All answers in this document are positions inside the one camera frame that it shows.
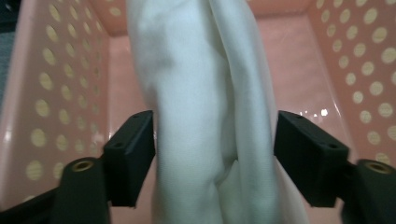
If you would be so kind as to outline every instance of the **white cloth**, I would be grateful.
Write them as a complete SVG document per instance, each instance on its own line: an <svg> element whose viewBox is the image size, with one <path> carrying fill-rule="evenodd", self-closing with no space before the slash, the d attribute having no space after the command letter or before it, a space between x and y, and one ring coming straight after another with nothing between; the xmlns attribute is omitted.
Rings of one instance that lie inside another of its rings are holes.
<svg viewBox="0 0 396 224"><path fill-rule="evenodd" d="M158 125L155 222L306 223L300 199L280 197L272 82L246 2L127 2L135 71Z"/></svg>

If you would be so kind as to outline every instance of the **white circle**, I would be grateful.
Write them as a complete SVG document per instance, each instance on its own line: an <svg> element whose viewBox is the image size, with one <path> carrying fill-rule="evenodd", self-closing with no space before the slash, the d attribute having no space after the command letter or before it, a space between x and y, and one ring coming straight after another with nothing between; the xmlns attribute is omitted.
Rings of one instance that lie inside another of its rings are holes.
<svg viewBox="0 0 396 224"><path fill-rule="evenodd" d="M361 111L360 118L361 118L361 122L366 124L366 123L370 123L373 117L369 111L363 110Z"/></svg>
<svg viewBox="0 0 396 224"><path fill-rule="evenodd" d="M87 88L88 88L88 85L89 85L87 78L85 78L84 76L81 76L81 77L79 78L79 84L81 84L81 86L82 86L83 88L85 88L85 89L87 89Z"/></svg>
<svg viewBox="0 0 396 224"><path fill-rule="evenodd" d="M52 170L53 177L55 179L60 179L63 171L64 171L64 164L61 162L56 163Z"/></svg>
<svg viewBox="0 0 396 224"><path fill-rule="evenodd" d="M350 19L350 10L347 8L343 12L341 12L340 15L340 22L341 23L346 23Z"/></svg>
<svg viewBox="0 0 396 224"><path fill-rule="evenodd" d="M376 17L378 16L378 11L376 8L372 7L366 11L363 17L363 21L366 24L371 24L376 20Z"/></svg>
<svg viewBox="0 0 396 224"><path fill-rule="evenodd" d="M73 94L68 86L63 85L61 87L61 93L65 100L71 101L73 98Z"/></svg>
<svg viewBox="0 0 396 224"><path fill-rule="evenodd" d="M393 5L396 3L396 0L386 0L385 1L388 5Z"/></svg>
<svg viewBox="0 0 396 224"><path fill-rule="evenodd" d="M353 93L353 102L355 104L360 104L364 99L363 93L361 91L355 91Z"/></svg>
<svg viewBox="0 0 396 224"><path fill-rule="evenodd" d="M366 46L363 43L359 43L353 49L353 53L356 57L361 57L366 52Z"/></svg>
<svg viewBox="0 0 396 224"><path fill-rule="evenodd" d="M78 13L74 7L70 7L70 14L76 21L78 20Z"/></svg>
<svg viewBox="0 0 396 224"><path fill-rule="evenodd" d="M48 117L50 114L50 106L45 100L35 102L35 112L41 117Z"/></svg>
<svg viewBox="0 0 396 224"><path fill-rule="evenodd" d="M77 127L82 131L87 127L87 121L81 116L77 117Z"/></svg>
<svg viewBox="0 0 396 224"><path fill-rule="evenodd" d="M92 19L92 14L89 8L85 7L85 14L87 17L91 20Z"/></svg>
<svg viewBox="0 0 396 224"><path fill-rule="evenodd" d="M43 49L43 57L46 60L46 62L49 63L50 65L56 64L55 55L53 54L53 52L50 49L48 49L48 48Z"/></svg>
<svg viewBox="0 0 396 224"><path fill-rule="evenodd" d="M343 5L343 0L334 0L333 5L334 7L340 7Z"/></svg>
<svg viewBox="0 0 396 224"><path fill-rule="evenodd" d="M67 110L61 109L59 111L59 120L62 124L69 124L70 123L70 116Z"/></svg>
<svg viewBox="0 0 396 224"><path fill-rule="evenodd" d="M69 31L69 34L73 36L74 38L77 38L77 31L76 28L72 24L67 24L67 30Z"/></svg>
<svg viewBox="0 0 396 224"><path fill-rule="evenodd" d="M393 63L396 60L396 49L387 48L381 54L381 59L383 63Z"/></svg>
<svg viewBox="0 0 396 224"><path fill-rule="evenodd" d="M61 151L67 150L68 141L63 134L58 135L58 137L56 138L56 147Z"/></svg>
<svg viewBox="0 0 396 224"><path fill-rule="evenodd" d="M374 96L377 96L384 91L384 85L381 82L375 81L370 85L370 93Z"/></svg>
<svg viewBox="0 0 396 224"><path fill-rule="evenodd" d="M332 37L335 34L335 31L337 28L335 27L334 24L330 24L329 27L327 28L327 36Z"/></svg>
<svg viewBox="0 0 396 224"><path fill-rule="evenodd" d="M317 1L317 8L322 8L324 4L324 0L318 0Z"/></svg>
<svg viewBox="0 0 396 224"><path fill-rule="evenodd" d="M117 7L111 7L109 11L110 11L110 14L115 17L118 17L121 15L121 10Z"/></svg>
<svg viewBox="0 0 396 224"><path fill-rule="evenodd" d="M323 11L323 13L321 15L321 20L323 22L327 22L329 20L329 18L330 18L330 11L329 11L329 9L326 9Z"/></svg>
<svg viewBox="0 0 396 224"><path fill-rule="evenodd" d="M396 125L388 128L388 136L390 139L396 141Z"/></svg>
<svg viewBox="0 0 396 224"><path fill-rule="evenodd" d="M30 180L38 180L43 176L43 165L40 161L31 161L26 166L26 175Z"/></svg>
<svg viewBox="0 0 396 224"><path fill-rule="evenodd" d="M375 160L376 161L380 161L380 162L385 163L385 164L390 164L389 156L387 154L385 154L385 153L382 153L382 152L376 153Z"/></svg>
<svg viewBox="0 0 396 224"><path fill-rule="evenodd" d="M56 33L55 29L52 26L47 25L46 30L47 30L47 36L49 37L49 39L52 40L53 42L58 42L59 37L58 37L58 34Z"/></svg>
<svg viewBox="0 0 396 224"><path fill-rule="evenodd" d="M393 114L393 107L389 103L383 103L378 107L378 113L384 118L389 118Z"/></svg>
<svg viewBox="0 0 396 224"><path fill-rule="evenodd" d="M47 136L41 129L34 129L30 139L35 147L43 147L47 144Z"/></svg>
<svg viewBox="0 0 396 224"><path fill-rule="evenodd" d="M340 65L341 68L346 68L349 64L349 58L345 55L342 56L338 61L338 64Z"/></svg>
<svg viewBox="0 0 396 224"><path fill-rule="evenodd" d="M67 77L70 77L70 78L74 77L74 75L75 75L75 72L74 72L72 66L70 66L70 64L68 64L68 63L64 65L64 73L66 74Z"/></svg>
<svg viewBox="0 0 396 224"><path fill-rule="evenodd" d="M372 145L378 145L381 142L381 136L377 132L367 133L367 139Z"/></svg>
<svg viewBox="0 0 396 224"><path fill-rule="evenodd" d="M361 67L361 72L365 75L365 76L370 76L375 70L375 66L372 62L366 62L363 64L363 66Z"/></svg>
<svg viewBox="0 0 396 224"><path fill-rule="evenodd" d="M97 21L97 22L96 22L96 28L97 28L97 29L98 29L98 31L100 31L100 32L102 32L102 31L103 31L102 25L100 24L100 22L99 22L99 21Z"/></svg>
<svg viewBox="0 0 396 224"><path fill-rule="evenodd" d="M50 76L47 73L41 73L39 76L39 82L41 86L47 91L51 91L53 89L53 82Z"/></svg>
<svg viewBox="0 0 396 224"><path fill-rule="evenodd" d="M353 25L353 26L350 26L348 29L347 29L347 31L346 31L346 37L348 38L348 39L354 39L357 35L358 35L358 27L357 26L355 26L355 25Z"/></svg>
<svg viewBox="0 0 396 224"><path fill-rule="evenodd" d="M348 73L346 75L346 84L352 86L356 82L356 76L353 73Z"/></svg>
<svg viewBox="0 0 396 224"><path fill-rule="evenodd" d="M392 74L391 80L392 83L396 85L396 71Z"/></svg>
<svg viewBox="0 0 396 224"><path fill-rule="evenodd" d="M362 7L366 2L367 0L356 0L356 6Z"/></svg>
<svg viewBox="0 0 396 224"><path fill-rule="evenodd" d="M84 152L84 143L81 140L77 140L75 143L75 150L78 154L81 154Z"/></svg>
<svg viewBox="0 0 396 224"><path fill-rule="evenodd" d="M67 43L65 48L66 48L66 52L69 54L70 57L76 56L76 51L75 51L73 45L71 45L70 43Z"/></svg>
<svg viewBox="0 0 396 224"><path fill-rule="evenodd" d="M61 21L61 14L59 14L58 9L53 4L49 5L49 13L53 19Z"/></svg>
<svg viewBox="0 0 396 224"><path fill-rule="evenodd" d="M372 35L373 41L378 44L387 38L388 30L385 27L378 27L375 29Z"/></svg>
<svg viewBox="0 0 396 224"><path fill-rule="evenodd" d="M343 42L340 39L336 39L334 43L332 43L332 50L338 52L343 47Z"/></svg>
<svg viewBox="0 0 396 224"><path fill-rule="evenodd" d="M84 30L85 30L85 32L87 32L87 34L91 34L91 27L88 25L88 23L87 22L84 22L83 23L83 26L84 26Z"/></svg>

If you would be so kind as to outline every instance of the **fabric fold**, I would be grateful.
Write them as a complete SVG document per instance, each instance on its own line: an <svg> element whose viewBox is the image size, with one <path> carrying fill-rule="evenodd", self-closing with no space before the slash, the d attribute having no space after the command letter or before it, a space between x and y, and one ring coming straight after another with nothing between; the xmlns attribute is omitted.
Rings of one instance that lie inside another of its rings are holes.
<svg viewBox="0 0 396 224"><path fill-rule="evenodd" d="M127 3L134 68L157 120L155 223L283 223L281 203L302 205L279 197L276 106L247 3Z"/></svg>

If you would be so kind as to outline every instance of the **pink plastic basket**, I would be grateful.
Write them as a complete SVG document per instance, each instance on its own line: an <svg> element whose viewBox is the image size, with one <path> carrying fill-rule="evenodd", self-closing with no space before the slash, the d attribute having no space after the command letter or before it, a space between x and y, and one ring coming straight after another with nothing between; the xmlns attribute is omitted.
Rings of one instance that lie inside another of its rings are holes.
<svg viewBox="0 0 396 224"><path fill-rule="evenodd" d="M351 147L351 160L396 161L396 1L253 0L278 109ZM3 105L0 210L54 188L64 166L102 152L145 109L131 63L125 0L23 1ZM138 209L150 223L150 171ZM339 223L310 209L312 223Z"/></svg>

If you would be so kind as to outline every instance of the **polka dot pattern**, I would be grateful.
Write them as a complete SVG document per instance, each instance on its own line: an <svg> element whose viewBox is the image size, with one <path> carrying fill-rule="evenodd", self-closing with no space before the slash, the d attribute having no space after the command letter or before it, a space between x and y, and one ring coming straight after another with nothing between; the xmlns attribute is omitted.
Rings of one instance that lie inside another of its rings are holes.
<svg viewBox="0 0 396 224"><path fill-rule="evenodd" d="M358 153L389 164L396 160L395 3L317 0L310 18L320 21L313 28Z"/></svg>
<svg viewBox="0 0 396 224"><path fill-rule="evenodd" d="M104 13L110 15L110 8L117 8L111 16L123 20L125 13L116 2L106 2L109 6ZM27 31L32 38L23 50L26 56L21 57L29 60L19 69L28 74L16 74L23 80L17 85L22 87L21 102L13 116L22 121L13 122L7 143L13 152L8 168L15 173L2 179L18 190L0 189L3 195L10 195L4 200L12 205L58 185L70 161L100 156L106 139L93 136L108 136L109 35L92 1L35 3L28 14L39 16L29 21L34 29Z"/></svg>

